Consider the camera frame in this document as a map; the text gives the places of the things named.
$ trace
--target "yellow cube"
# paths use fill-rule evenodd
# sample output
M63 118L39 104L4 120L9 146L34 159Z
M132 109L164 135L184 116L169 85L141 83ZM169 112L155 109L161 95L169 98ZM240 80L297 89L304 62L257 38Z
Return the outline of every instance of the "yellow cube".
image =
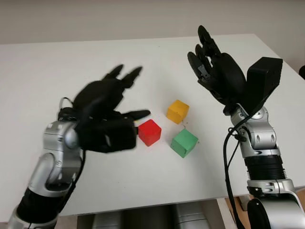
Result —
M174 123L179 124L186 117L189 108L189 105L181 102L180 100L176 100L168 108L166 117L172 120Z

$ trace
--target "white wall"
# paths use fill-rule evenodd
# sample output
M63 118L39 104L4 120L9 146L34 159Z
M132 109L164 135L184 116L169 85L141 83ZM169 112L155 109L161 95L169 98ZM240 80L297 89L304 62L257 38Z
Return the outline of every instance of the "white wall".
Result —
M255 33L296 71L305 64L304 0L0 2L0 44Z

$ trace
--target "silver robotic arm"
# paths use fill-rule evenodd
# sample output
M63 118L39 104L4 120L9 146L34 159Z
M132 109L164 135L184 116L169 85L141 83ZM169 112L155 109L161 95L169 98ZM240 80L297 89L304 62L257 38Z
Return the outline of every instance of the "silver robotic arm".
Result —
M233 125L245 119L240 106L232 113ZM305 214L291 179L286 178L268 111L261 108L242 124L240 148L248 168L248 190L255 198L248 204L252 228L304 229Z
M295 194L292 180L286 178L274 129L268 122L265 101L279 85L282 59L262 57L247 72L247 79L234 59L221 53L210 34L199 26L201 45L188 53L188 61L198 83L222 103L224 114L234 127L224 141L224 170L230 203L238 229L239 220L229 178L227 143L235 131L248 169L248 190L254 196L248 203L252 229L305 229L305 214Z
M64 197L81 168L76 122L56 121L43 134L43 155L31 176L9 229L54 228Z
M39 158L20 204L9 220L9 229L53 229L70 198L84 167L86 150L109 153L136 146L134 121L148 110L121 114L115 111L125 89L139 76L138 67L123 77L123 65L101 80L85 86L60 109L58 120L43 134L43 155Z

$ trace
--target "robot finger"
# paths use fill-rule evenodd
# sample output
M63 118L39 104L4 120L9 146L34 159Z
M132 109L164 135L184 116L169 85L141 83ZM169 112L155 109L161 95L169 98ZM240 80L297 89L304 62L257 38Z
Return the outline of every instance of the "robot finger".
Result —
M137 67L122 79L122 83L124 84L125 88L131 88L131 86L133 85L133 81L139 76L141 70L141 66Z
M205 56L204 50L201 48L201 46L198 44L195 48L196 56L199 58L199 60L204 65L204 68L200 68L201 74L203 77L207 80L209 78L209 74L211 72L211 64L208 58Z
M130 111L122 114L124 117L132 118L134 121L149 116L151 112L149 110Z
M204 52L205 56L209 56L212 58L214 56L219 56L221 54L214 39L211 38L208 31L202 25L199 26L199 28L198 28L198 36L199 36L200 42L203 45L203 52Z
M121 72L123 66L124 66L123 64L120 64L120 65L116 66L111 72L107 73L107 74L102 78L102 80L103 80L103 79L114 79L114 78L116 78L116 77L120 74L120 72Z
M192 67L192 70L194 71L194 73L196 74L196 76L198 77L198 79L201 79L202 73L199 71L199 67L203 66L203 63L199 60L199 58L193 53L193 52L189 52L187 54L187 59Z

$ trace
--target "wooden cube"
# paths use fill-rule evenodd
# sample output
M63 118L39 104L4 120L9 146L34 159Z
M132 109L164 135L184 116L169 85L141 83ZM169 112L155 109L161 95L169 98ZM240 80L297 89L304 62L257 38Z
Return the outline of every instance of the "wooden cube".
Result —
M161 137L162 129L152 119L139 125L138 130L139 130L138 132L139 138L147 146L151 146Z
M179 124L187 115L189 111L189 105L176 100L167 110L166 117L172 120L174 123Z
M176 137L173 138L171 148L185 158L198 142L198 138L186 129L183 129Z

